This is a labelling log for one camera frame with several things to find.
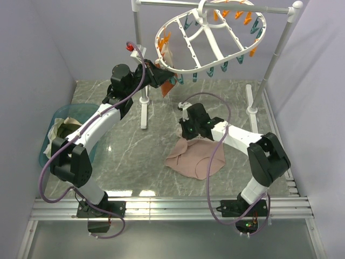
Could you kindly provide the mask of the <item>pink underwear white waistband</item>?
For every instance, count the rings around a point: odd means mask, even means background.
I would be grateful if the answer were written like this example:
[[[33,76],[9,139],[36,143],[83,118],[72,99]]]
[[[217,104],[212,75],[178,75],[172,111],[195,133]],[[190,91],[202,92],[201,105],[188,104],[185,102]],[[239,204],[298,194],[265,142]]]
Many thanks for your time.
[[[176,130],[178,141],[164,164],[188,178],[205,180],[207,173],[214,175],[226,164],[224,145],[197,136],[192,140],[182,137],[182,130]]]

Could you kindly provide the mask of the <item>white oval clip hanger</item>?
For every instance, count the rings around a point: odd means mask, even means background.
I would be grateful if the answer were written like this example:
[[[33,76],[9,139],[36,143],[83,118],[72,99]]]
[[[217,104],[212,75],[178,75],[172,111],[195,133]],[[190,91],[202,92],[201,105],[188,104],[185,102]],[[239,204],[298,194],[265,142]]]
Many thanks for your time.
[[[230,27],[228,22],[226,21],[226,16],[230,11],[223,10],[221,12],[218,9],[214,9],[213,10],[213,14],[215,15],[214,20],[220,21],[220,23],[211,24],[207,20],[208,12],[204,10],[206,3],[208,3],[208,1],[200,1],[198,3],[197,8],[194,8],[190,11],[182,13],[170,19],[169,21],[167,21],[158,30],[156,34],[156,39],[155,39],[155,46],[156,46],[156,51],[158,55],[157,62],[160,65],[160,68],[169,70],[174,75],[191,74],[194,82],[197,81],[197,75],[199,72],[206,71],[207,75],[209,77],[212,77],[214,75],[215,66],[219,65],[222,71],[226,72],[227,66],[230,60],[236,59],[239,64],[242,64],[245,54],[248,53],[249,56],[251,57],[254,56],[259,43],[262,41],[266,33],[266,25],[267,25],[266,19],[261,12],[256,12],[257,17],[250,31],[251,34],[257,33],[256,39],[254,40],[254,43],[250,45],[249,47],[243,46],[239,38],[234,34],[232,27]],[[185,21],[184,24],[181,23],[182,18],[188,19],[189,16],[193,16],[196,24],[199,26],[199,29],[191,36],[188,36],[185,32],[186,29],[189,28],[190,23],[188,23],[188,21]],[[195,67],[193,69],[187,69],[187,70],[177,69],[172,64],[172,55],[170,53],[170,48],[169,48],[169,39],[170,39],[171,34],[166,33],[166,28],[170,26],[172,23],[176,23],[178,25],[179,30],[181,31],[181,34],[186,43],[186,46],[191,54],[193,61],[195,62]],[[214,34],[212,32],[213,29],[217,29],[217,30],[225,29],[229,33],[231,39],[234,41],[236,46],[239,48],[239,51],[233,54],[223,55],[214,37]],[[192,47],[192,41],[195,40],[202,33],[205,34],[209,42],[209,45],[211,47],[211,50],[213,54],[215,55],[215,60],[205,65],[202,65],[200,63],[195,53],[195,50]]]

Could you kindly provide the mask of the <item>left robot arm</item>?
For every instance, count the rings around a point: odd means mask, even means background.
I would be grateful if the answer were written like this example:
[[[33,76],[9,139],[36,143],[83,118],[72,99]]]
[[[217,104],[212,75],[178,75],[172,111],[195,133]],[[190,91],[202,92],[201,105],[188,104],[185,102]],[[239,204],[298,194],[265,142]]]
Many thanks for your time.
[[[89,153],[103,135],[125,117],[137,91],[148,85],[158,88],[173,76],[173,72],[156,67],[148,59],[134,72],[126,64],[115,66],[106,97],[98,110],[73,133],[53,140],[51,174],[71,184],[95,216],[102,217],[114,209],[107,193],[92,178]]]

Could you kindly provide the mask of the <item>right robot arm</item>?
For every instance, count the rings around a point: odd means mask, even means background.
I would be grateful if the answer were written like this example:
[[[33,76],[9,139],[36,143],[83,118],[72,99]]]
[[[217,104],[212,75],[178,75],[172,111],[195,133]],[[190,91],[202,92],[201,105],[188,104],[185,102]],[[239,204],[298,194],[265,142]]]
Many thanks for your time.
[[[180,125],[183,138],[207,138],[248,156],[252,177],[238,195],[235,208],[240,214],[251,215],[257,208],[256,200],[291,167],[278,137],[271,132],[262,135],[246,131],[219,117],[210,118],[201,103],[179,103],[178,109],[182,111]]]

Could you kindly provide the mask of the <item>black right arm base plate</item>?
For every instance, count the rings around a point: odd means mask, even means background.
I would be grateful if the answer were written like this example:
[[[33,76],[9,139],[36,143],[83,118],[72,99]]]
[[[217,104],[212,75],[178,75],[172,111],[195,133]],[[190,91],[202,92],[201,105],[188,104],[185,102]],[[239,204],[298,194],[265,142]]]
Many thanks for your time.
[[[216,211],[220,212],[222,217],[240,217],[248,208],[249,205],[245,201],[221,200],[220,206],[216,208]],[[260,200],[249,212],[245,214],[245,217],[262,217],[266,216],[267,213],[268,205],[266,201]]]

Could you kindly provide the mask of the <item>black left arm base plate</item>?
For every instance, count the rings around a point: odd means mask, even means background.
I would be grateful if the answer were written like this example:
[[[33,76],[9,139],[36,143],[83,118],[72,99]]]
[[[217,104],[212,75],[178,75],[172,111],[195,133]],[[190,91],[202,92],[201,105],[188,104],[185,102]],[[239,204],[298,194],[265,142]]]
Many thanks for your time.
[[[126,211],[125,201],[107,201],[102,205],[91,205],[86,201],[80,201],[77,210],[77,218],[106,218],[124,217]]]

